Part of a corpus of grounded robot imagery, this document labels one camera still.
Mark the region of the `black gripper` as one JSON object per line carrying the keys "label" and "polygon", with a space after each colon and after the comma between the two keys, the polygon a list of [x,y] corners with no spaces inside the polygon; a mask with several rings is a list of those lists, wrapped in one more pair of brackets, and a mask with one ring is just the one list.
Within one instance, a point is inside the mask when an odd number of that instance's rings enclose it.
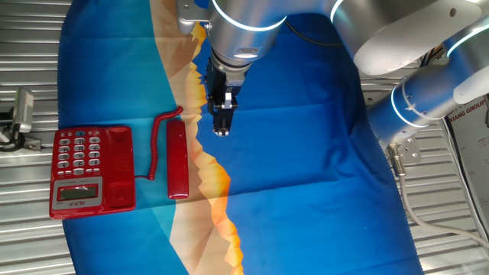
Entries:
{"label": "black gripper", "polygon": [[206,67],[208,110],[213,115],[213,131],[219,137],[229,135],[244,81],[244,68],[233,68],[215,57],[209,58]]}

